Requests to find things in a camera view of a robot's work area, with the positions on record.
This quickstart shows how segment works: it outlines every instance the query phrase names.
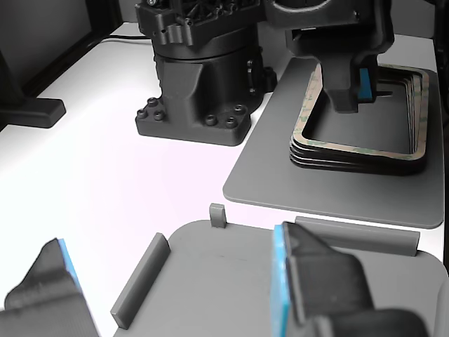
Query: bolt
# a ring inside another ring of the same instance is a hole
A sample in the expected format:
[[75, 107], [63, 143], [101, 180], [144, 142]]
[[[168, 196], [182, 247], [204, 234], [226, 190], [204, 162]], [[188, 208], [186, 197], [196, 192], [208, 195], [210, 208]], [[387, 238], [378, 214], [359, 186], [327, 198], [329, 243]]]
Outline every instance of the bolt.
[[215, 117], [213, 114], [209, 114], [207, 117], [206, 117], [206, 125], [207, 126], [214, 126], [214, 125], [216, 125], [217, 124], [217, 117]]
[[227, 128], [235, 128], [237, 126], [237, 119], [234, 117], [230, 117], [226, 120], [226, 127]]
[[156, 107], [158, 105], [157, 98], [151, 97], [147, 101], [149, 107]]
[[148, 117], [148, 114], [145, 110], [141, 109], [138, 111], [138, 119], [145, 119]]
[[234, 107], [234, 111], [236, 114], [245, 114], [247, 111], [246, 106], [242, 104], [238, 104]]
[[162, 110], [157, 110], [153, 113], [155, 121], [162, 121], [166, 117], [166, 113]]

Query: gray wall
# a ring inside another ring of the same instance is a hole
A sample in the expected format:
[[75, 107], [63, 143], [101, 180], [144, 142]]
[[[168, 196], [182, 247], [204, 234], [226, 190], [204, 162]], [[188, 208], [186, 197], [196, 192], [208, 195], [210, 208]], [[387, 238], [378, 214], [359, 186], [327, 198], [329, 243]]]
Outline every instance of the gray wall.
[[[137, 22], [134, 5], [138, 0], [119, 0], [123, 21]], [[423, 0], [393, 0], [391, 16], [394, 32], [413, 37], [432, 38], [434, 34], [434, 6]]]
[[84, 0], [0, 0], [0, 50], [21, 84], [90, 31]]

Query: white table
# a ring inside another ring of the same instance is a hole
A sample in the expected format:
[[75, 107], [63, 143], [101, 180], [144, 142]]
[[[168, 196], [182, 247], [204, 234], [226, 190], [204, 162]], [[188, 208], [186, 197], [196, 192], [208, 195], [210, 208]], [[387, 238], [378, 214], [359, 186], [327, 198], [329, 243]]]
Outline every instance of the white table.
[[[138, 28], [125, 24], [116, 33], [135, 35]], [[289, 56], [280, 55], [282, 72]], [[427, 39], [396, 37], [380, 61], [436, 70]], [[229, 222], [253, 227], [273, 228], [301, 215], [223, 197], [244, 144], [139, 136], [135, 113], [159, 94], [147, 42], [104, 42], [41, 95], [65, 102], [67, 114], [56, 126], [0, 132], [0, 297], [22, 280], [47, 241], [65, 238], [99, 332], [110, 337], [116, 324], [109, 311], [155, 233], [168, 238], [207, 219], [213, 202], [225, 205]], [[419, 249], [442, 260], [443, 231], [443, 225], [422, 230]]]

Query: blue tape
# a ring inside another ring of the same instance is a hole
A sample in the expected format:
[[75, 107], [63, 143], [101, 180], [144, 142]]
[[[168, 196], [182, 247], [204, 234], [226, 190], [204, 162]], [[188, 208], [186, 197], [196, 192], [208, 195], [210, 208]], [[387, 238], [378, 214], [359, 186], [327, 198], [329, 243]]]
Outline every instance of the blue tape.
[[373, 92], [371, 91], [370, 74], [368, 69], [360, 69], [360, 90], [358, 92], [359, 100], [372, 100]]
[[81, 285], [78, 280], [78, 276], [75, 272], [75, 267], [73, 266], [72, 259], [70, 258], [69, 251], [67, 250], [67, 246], [65, 245], [64, 239], [58, 240], [59, 247], [61, 248], [62, 257], [64, 258], [65, 269], [70, 273], [72, 279], [75, 282], [76, 287], [81, 291]]
[[270, 289], [270, 315], [272, 337], [286, 337], [288, 311], [290, 310], [290, 288], [286, 269], [286, 243], [283, 226], [274, 227], [272, 282]]

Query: gray tray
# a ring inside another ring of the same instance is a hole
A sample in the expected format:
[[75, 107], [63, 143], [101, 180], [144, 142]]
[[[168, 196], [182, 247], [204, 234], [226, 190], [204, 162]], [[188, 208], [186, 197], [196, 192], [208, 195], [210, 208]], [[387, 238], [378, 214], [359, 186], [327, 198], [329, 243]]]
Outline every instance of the gray tray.
[[[425, 170], [406, 177], [378, 176], [300, 168], [289, 160], [290, 138], [315, 66], [313, 60], [290, 61], [223, 187], [226, 199], [352, 220], [425, 229], [438, 227], [443, 222], [444, 177], [436, 74], [426, 70], [430, 77], [430, 97]], [[373, 110], [374, 105], [366, 108]], [[386, 117], [389, 123], [379, 125], [381, 118], [373, 118], [376, 116]], [[364, 135], [370, 137], [363, 141], [371, 148], [386, 147], [387, 138], [391, 143], [396, 142], [399, 130], [408, 127], [395, 104], [391, 104], [390, 110], [364, 110], [353, 116], [332, 114], [325, 120], [333, 126], [340, 123], [342, 132], [328, 135], [333, 141], [338, 143], [340, 139], [347, 143], [351, 137]], [[329, 128], [323, 126], [320, 130], [323, 133]]]
[[[297, 221], [334, 246], [367, 250], [341, 249], [363, 263], [377, 308], [413, 310], [430, 336], [449, 336], [448, 274], [416, 251], [419, 233]], [[379, 253], [397, 246], [407, 249]], [[227, 224], [222, 205], [168, 242], [157, 234], [112, 309], [115, 337], [270, 337], [271, 252], [271, 230]]]

